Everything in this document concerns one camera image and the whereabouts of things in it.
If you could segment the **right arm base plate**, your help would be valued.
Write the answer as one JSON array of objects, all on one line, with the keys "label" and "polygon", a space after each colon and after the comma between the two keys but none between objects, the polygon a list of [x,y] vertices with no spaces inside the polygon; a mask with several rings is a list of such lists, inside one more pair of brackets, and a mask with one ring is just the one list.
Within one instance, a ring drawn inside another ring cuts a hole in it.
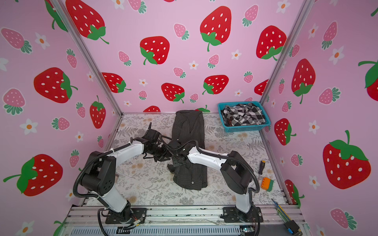
[{"label": "right arm base plate", "polygon": [[224,207],[222,211],[220,218],[226,223],[262,223],[264,221],[259,207],[251,207],[247,213],[236,207]]}]

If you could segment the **dark grey pinstriped shirt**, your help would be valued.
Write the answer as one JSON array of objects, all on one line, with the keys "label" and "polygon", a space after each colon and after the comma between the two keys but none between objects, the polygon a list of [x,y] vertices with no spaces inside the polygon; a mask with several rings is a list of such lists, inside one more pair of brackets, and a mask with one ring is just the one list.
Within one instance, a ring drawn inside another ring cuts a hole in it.
[{"label": "dark grey pinstriped shirt", "polygon": [[204,118],[201,111],[182,110],[176,112],[172,128],[174,147],[178,150],[179,166],[168,165],[168,170],[174,175],[173,181],[184,189],[201,190],[206,188],[207,167],[193,164],[186,156],[192,148],[205,149]]}]

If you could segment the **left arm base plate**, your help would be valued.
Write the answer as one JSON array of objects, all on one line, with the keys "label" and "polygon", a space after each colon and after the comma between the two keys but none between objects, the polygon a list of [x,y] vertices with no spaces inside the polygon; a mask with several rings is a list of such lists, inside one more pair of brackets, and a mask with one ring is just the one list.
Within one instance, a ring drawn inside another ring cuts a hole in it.
[{"label": "left arm base plate", "polygon": [[147,215],[146,208],[127,208],[122,212],[109,211],[109,214],[106,217],[106,224],[132,224],[135,221],[138,221],[140,224],[144,224],[145,218]]}]

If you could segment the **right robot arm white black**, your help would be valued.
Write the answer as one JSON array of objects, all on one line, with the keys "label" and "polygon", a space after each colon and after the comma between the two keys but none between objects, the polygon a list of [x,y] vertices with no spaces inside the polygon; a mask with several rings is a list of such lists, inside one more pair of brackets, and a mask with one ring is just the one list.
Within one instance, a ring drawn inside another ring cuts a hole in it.
[{"label": "right robot arm white black", "polygon": [[173,165],[169,170],[174,173],[174,181],[185,189],[201,190],[206,188],[207,168],[219,171],[230,190],[235,193],[236,208],[242,213],[252,209],[250,192],[259,192],[259,187],[249,187],[257,177],[252,167],[236,151],[215,153],[200,148],[198,142],[190,140],[184,144],[171,141],[164,145],[172,155]]}]

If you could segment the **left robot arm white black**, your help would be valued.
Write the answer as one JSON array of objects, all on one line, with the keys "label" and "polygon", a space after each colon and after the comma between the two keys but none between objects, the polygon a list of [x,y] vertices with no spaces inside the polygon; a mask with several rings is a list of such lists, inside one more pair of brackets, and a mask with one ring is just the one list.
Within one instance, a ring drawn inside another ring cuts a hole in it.
[{"label": "left robot arm white black", "polygon": [[161,162],[170,160],[172,156],[166,147],[143,138],[107,152],[94,151],[75,180],[73,194],[78,198],[96,198],[111,213],[129,218],[132,214],[131,204],[115,187],[116,169],[141,154],[150,154],[152,159]]}]

